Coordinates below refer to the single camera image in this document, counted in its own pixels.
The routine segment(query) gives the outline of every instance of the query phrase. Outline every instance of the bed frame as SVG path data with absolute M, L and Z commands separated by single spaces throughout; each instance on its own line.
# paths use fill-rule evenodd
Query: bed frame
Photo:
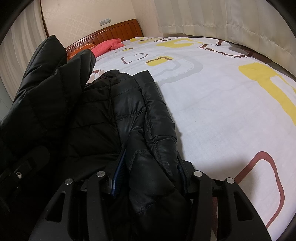
M 98 30 L 80 40 L 71 44 L 66 48 L 68 57 L 70 54 L 79 47 L 83 46 L 87 43 L 102 43 L 109 39 L 117 39 L 120 38 L 121 41 L 129 40 L 134 37 L 143 37 L 143 33 L 141 27 L 137 21 L 137 19 L 131 19 L 128 21 L 124 21 L 121 23 L 117 23 L 111 25 L 109 27 Z

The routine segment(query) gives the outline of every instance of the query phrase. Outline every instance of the red pillow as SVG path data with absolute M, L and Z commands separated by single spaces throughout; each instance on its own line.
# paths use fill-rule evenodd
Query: red pillow
M 102 54 L 108 52 L 109 50 L 118 49 L 123 46 L 124 44 L 121 42 L 121 39 L 110 39 L 98 44 L 91 51 L 94 53 L 94 56 L 97 58 Z

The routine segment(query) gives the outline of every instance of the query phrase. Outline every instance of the wall socket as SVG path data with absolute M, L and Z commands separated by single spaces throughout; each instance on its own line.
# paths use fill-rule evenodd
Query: wall socket
M 100 25 L 102 26 L 102 25 L 107 24 L 107 23 L 110 23 L 110 22 L 111 22 L 111 19 L 110 18 L 107 18 L 105 20 L 100 21 Z

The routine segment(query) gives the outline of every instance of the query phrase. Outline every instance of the cream wallpaper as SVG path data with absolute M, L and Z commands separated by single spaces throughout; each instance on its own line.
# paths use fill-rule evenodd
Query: cream wallpaper
M 136 18 L 145 37 L 163 37 L 158 31 L 153 0 L 131 0 Z
M 131 0 L 41 0 L 49 35 L 64 47 L 110 25 L 136 18 Z M 111 23 L 100 26 L 110 18 Z

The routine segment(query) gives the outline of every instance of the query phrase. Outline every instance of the black jacket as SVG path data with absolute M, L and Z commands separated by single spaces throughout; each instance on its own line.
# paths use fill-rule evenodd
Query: black jacket
M 0 125 L 0 173 L 44 145 L 51 163 L 43 178 L 54 192 L 69 177 L 103 170 L 125 148 L 128 185 L 107 200 L 114 240 L 183 240 L 190 202 L 182 196 L 175 124 L 153 78 L 111 70 L 86 85 L 94 64 L 90 50 L 67 63 L 55 36 L 41 43 Z

